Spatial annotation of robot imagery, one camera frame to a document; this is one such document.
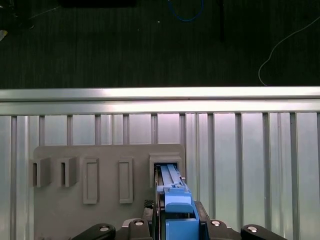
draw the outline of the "white cable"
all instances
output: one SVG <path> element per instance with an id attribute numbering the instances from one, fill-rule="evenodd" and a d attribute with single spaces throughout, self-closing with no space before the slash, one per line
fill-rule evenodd
<path id="1" fill-rule="evenodd" d="M 34 18 L 36 18 L 36 17 L 38 17 L 38 16 L 40 16 L 40 15 L 42 15 L 42 14 L 46 14 L 46 13 L 48 13 L 48 12 L 55 11 L 55 10 L 58 9 L 59 7 L 60 7 L 60 6 L 57 6 L 57 7 L 55 7 L 55 8 L 49 9 L 49 10 L 47 10 L 47 11 L 40 12 L 40 13 L 38 13 L 38 14 L 30 17 L 29 20 L 30 20 L 30 19 L 34 19 Z"/>
<path id="2" fill-rule="evenodd" d="M 278 47 L 283 41 L 287 40 L 287 39 L 290 38 L 291 36 L 293 36 L 293 35 L 301 32 L 301 31 L 307 29 L 307 28 L 310 27 L 312 24 L 314 24 L 316 21 L 318 21 L 319 19 L 320 19 L 320 16 L 318 16 L 313 22 L 309 23 L 307 26 L 305 26 L 305 27 L 303 27 L 303 28 L 301 28 L 301 29 L 299 29 L 299 30 L 291 33 L 289 36 L 285 37 L 284 39 L 282 39 L 280 42 L 278 42 L 278 43 L 274 46 L 274 48 L 273 48 L 273 49 L 271 50 L 271 52 L 270 52 L 269 58 L 268 58 L 264 63 L 262 63 L 262 65 L 260 66 L 259 71 L 258 71 L 259 80 L 260 80 L 260 82 L 261 82 L 264 86 L 267 87 L 267 85 L 262 81 L 262 79 L 261 79 L 261 77 L 260 77 L 260 72 L 261 72 L 261 69 L 264 67 L 264 65 L 266 65 L 266 63 L 270 61 L 270 59 L 271 59 L 271 57 L 272 57 L 272 54 L 274 53 L 276 47 Z"/>

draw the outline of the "blue cable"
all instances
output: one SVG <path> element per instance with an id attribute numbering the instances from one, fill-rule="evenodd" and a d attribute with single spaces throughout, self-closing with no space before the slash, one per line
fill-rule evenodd
<path id="1" fill-rule="evenodd" d="M 172 6 L 172 3 L 171 3 L 171 0 L 167 0 L 168 1 L 168 6 L 169 6 L 169 9 L 171 10 L 172 14 L 177 18 L 179 19 L 180 21 L 182 22 L 191 22 L 193 20 L 195 20 L 197 17 L 200 16 L 200 14 L 203 12 L 204 8 L 205 8 L 205 2 L 204 0 L 201 0 L 201 9 L 200 11 L 193 17 L 193 18 L 190 18 L 190 19 L 183 19 L 181 18 L 180 16 L 178 16 L 174 10 L 174 7 Z"/>

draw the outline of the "silver bolt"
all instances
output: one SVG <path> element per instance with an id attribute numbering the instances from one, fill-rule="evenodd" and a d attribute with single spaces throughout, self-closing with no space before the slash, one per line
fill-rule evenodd
<path id="1" fill-rule="evenodd" d="M 102 226 L 102 227 L 100 227 L 100 231 L 101 232 L 106 232 L 106 231 L 108 231 L 109 230 L 109 228 L 107 227 L 107 226 Z"/>
<path id="2" fill-rule="evenodd" d="M 258 229 L 257 229 L 256 227 L 254 227 L 254 226 L 248 226 L 247 229 L 248 229 L 249 231 L 253 232 L 253 233 L 258 232 Z"/>
<path id="3" fill-rule="evenodd" d="M 212 221 L 211 224 L 219 227 L 221 223 L 219 221 Z"/>
<path id="4" fill-rule="evenodd" d="M 136 226 L 142 226 L 143 224 L 144 224 L 143 221 L 136 221 L 136 222 L 135 222 L 135 225 L 136 225 Z"/>

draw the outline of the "rectangular holder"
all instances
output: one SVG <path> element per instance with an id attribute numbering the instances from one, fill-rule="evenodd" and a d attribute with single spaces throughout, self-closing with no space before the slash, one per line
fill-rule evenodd
<path id="1" fill-rule="evenodd" d="M 134 171 L 132 157 L 119 160 L 119 203 L 132 204 L 134 201 Z"/>
<path id="2" fill-rule="evenodd" d="M 60 158 L 58 160 L 58 186 L 69 188 L 77 182 L 77 158 Z"/>
<path id="3" fill-rule="evenodd" d="M 99 159 L 85 158 L 82 164 L 83 204 L 99 201 Z"/>
<path id="4" fill-rule="evenodd" d="M 32 164 L 32 186 L 41 188 L 51 183 L 51 159 L 40 158 L 33 160 Z"/>

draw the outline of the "gray plastic board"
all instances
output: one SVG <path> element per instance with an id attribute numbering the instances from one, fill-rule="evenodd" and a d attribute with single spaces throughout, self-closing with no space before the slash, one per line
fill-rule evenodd
<path id="1" fill-rule="evenodd" d="M 36 240 L 66 240 L 106 223 L 116 229 L 141 218 L 154 199 L 154 163 L 177 163 L 186 173 L 179 144 L 40 146 L 30 161 Z"/>

